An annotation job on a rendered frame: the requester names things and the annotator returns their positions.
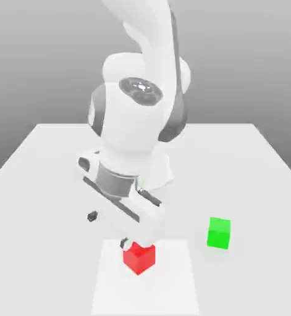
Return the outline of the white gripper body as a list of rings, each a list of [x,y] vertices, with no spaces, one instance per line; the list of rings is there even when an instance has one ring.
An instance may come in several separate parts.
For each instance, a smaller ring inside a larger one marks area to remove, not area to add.
[[[159,199],[136,185],[135,178],[84,174],[81,182],[94,210],[121,233],[121,238],[143,247],[157,240],[166,210]]]

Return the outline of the small red cube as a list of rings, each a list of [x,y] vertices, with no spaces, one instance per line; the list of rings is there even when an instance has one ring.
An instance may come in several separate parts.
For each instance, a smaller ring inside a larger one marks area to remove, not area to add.
[[[123,252],[123,262],[136,275],[140,275],[156,263],[156,247],[141,247],[133,242],[131,248]]]

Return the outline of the small green cube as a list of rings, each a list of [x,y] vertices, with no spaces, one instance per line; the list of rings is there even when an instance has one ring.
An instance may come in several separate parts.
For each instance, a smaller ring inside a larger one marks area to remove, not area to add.
[[[230,242],[231,221],[211,217],[209,220],[207,246],[227,250]]]

